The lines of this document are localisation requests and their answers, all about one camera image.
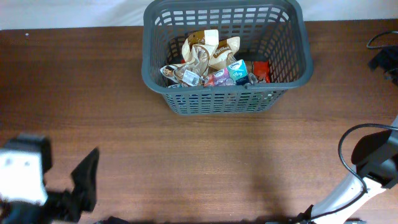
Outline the red biscuit packet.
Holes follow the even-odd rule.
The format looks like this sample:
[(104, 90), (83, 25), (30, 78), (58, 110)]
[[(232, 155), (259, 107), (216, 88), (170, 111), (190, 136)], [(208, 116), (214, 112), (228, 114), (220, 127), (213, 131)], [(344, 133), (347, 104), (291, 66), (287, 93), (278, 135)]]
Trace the red biscuit packet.
[(253, 62), (253, 74), (256, 76), (259, 83), (270, 83), (271, 82), (271, 70), (269, 62), (254, 61)]

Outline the Kleenex tissue multipack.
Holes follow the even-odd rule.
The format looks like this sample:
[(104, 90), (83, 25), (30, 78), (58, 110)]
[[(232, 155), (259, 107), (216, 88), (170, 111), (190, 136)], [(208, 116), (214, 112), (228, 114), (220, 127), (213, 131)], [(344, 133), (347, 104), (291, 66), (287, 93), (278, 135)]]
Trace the Kleenex tissue multipack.
[(176, 65), (166, 65), (160, 69), (164, 77), (172, 80), (174, 84), (168, 88), (183, 88), (190, 86), (235, 86), (253, 84), (252, 80), (255, 78), (254, 74), (249, 73), (244, 60), (228, 65), (221, 70), (211, 72), (206, 76), (197, 75), (194, 72), (186, 70), (181, 77), (178, 77), (174, 72), (178, 69)]

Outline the beige snack bag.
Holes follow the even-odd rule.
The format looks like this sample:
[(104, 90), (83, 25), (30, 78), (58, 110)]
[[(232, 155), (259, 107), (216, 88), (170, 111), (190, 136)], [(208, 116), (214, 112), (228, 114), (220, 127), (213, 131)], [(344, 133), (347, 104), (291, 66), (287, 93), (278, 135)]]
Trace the beige snack bag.
[(239, 36), (221, 40), (210, 60), (210, 67), (221, 70), (234, 63), (236, 61), (234, 55), (239, 50), (240, 43), (241, 38)]

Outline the beige snack wrapper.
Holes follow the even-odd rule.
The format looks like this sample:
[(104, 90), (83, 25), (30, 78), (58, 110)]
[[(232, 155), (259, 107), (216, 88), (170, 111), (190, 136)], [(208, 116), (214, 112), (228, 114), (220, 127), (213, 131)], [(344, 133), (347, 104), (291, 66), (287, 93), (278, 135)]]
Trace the beige snack wrapper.
[(186, 86), (202, 85), (218, 45), (217, 29), (194, 32), (187, 37), (181, 49), (184, 63), (166, 65), (160, 72), (175, 83)]

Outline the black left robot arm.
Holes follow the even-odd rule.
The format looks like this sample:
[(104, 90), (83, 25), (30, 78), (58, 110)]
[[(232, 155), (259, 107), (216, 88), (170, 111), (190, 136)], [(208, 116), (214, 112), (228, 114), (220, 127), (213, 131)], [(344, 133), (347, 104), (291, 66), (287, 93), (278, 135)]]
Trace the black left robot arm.
[(94, 148), (72, 171), (74, 188), (56, 192), (45, 187), (52, 168), (51, 141), (20, 134), (1, 147), (1, 223), (77, 223), (95, 208), (100, 151)]

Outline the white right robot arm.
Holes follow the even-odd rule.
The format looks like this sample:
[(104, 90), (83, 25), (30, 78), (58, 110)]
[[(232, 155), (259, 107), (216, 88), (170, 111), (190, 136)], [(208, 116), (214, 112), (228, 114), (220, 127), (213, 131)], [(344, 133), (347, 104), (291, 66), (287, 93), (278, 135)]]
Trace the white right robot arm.
[[(343, 157), (344, 140), (353, 131), (378, 128), (353, 149), (352, 166)], [(311, 205), (294, 223), (344, 223), (368, 200), (397, 185), (397, 120), (391, 125), (365, 123), (348, 129), (338, 143), (338, 157), (349, 174), (321, 202)]]

